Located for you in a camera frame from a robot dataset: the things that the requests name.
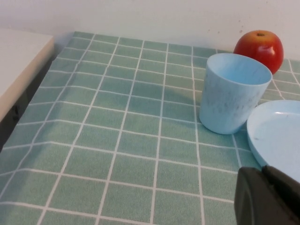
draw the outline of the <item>white wall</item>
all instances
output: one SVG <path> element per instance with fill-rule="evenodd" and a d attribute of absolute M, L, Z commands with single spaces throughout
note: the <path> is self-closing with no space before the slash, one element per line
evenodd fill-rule
<path fill-rule="evenodd" d="M 56 37 L 74 30 L 232 49 L 250 30 L 270 30 L 300 59 L 299 0 L 0 0 L 0 27 Z"/>

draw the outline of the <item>green tablecloth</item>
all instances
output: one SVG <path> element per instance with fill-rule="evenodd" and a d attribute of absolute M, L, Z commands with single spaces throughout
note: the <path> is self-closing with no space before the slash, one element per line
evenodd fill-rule
<path fill-rule="evenodd" d="M 259 166 L 245 129 L 199 122 L 216 52 L 75 32 L 0 154 L 0 224 L 235 224 L 237 171 Z M 261 102 L 300 100 L 297 73 Z"/>

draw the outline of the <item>apple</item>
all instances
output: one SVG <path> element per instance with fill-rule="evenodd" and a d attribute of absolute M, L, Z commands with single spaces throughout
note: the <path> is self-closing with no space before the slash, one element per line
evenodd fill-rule
<path fill-rule="evenodd" d="M 267 30 L 244 34 L 237 42 L 235 54 L 248 56 L 264 64 L 275 74 L 283 62 L 283 47 L 279 37 Z"/>

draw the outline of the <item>plate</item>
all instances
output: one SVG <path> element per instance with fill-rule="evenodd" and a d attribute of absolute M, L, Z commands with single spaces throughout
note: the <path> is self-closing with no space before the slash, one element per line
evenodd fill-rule
<path fill-rule="evenodd" d="M 300 101 L 259 105 L 247 120 L 247 133 L 261 166 L 271 165 L 300 182 Z"/>

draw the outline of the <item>plastic cup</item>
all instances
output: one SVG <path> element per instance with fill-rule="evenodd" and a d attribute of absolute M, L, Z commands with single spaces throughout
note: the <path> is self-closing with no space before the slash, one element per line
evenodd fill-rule
<path fill-rule="evenodd" d="M 220 53 L 207 60 L 199 118 L 209 130 L 240 130 L 272 80 L 262 63 L 238 54 Z"/>

